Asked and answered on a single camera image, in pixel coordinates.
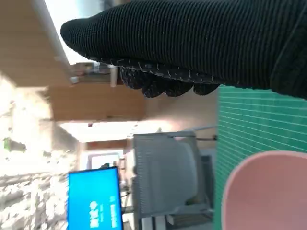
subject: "wooden cabinet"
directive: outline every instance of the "wooden cabinet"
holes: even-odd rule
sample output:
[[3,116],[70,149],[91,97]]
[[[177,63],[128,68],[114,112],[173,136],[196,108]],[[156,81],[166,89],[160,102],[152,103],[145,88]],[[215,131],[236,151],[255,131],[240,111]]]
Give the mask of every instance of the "wooden cabinet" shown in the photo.
[[145,115],[142,93],[124,85],[50,87],[48,96],[55,121],[138,121]]

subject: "ceiling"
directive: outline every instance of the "ceiling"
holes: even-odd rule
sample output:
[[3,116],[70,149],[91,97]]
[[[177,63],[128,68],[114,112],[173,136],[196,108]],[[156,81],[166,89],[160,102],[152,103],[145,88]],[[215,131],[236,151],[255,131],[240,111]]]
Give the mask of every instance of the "ceiling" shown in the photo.
[[80,142],[123,140],[134,130],[137,121],[97,122],[89,127],[88,123],[68,122],[60,126]]
[[68,85],[68,62],[45,2],[2,1],[0,15],[1,71],[19,87]]

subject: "wall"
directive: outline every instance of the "wall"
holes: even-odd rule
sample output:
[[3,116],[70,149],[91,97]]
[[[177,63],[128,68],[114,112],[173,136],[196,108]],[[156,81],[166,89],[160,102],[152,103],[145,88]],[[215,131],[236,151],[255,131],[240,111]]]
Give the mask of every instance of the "wall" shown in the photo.
[[[146,100],[146,119],[139,124],[142,132],[163,132],[212,126],[217,124],[218,90],[206,96],[193,91],[169,98],[161,95]],[[196,132],[198,138],[212,138],[215,128]],[[214,148],[215,141],[198,141],[200,148]]]
[[52,122],[52,149],[77,154],[79,141],[66,130]]

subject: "computer monitor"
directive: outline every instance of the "computer monitor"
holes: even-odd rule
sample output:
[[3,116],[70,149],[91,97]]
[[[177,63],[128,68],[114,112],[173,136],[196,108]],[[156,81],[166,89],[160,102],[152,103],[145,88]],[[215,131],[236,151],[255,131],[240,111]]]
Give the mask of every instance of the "computer monitor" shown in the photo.
[[117,167],[70,172],[68,230],[123,230]]

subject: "cable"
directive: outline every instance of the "cable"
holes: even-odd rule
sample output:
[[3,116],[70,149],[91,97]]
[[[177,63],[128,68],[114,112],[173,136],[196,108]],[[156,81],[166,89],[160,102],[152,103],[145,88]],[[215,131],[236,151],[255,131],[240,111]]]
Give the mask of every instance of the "cable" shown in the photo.
[[125,212],[126,212],[126,207],[127,207],[129,195],[130,195],[130,192],[128,192],[128,191],[127,191],[126,195],[124,195],[126,197],[126,200],[125,200],[124,208],[123,208],[123,210],[121,212],[122,215],[125,214]]

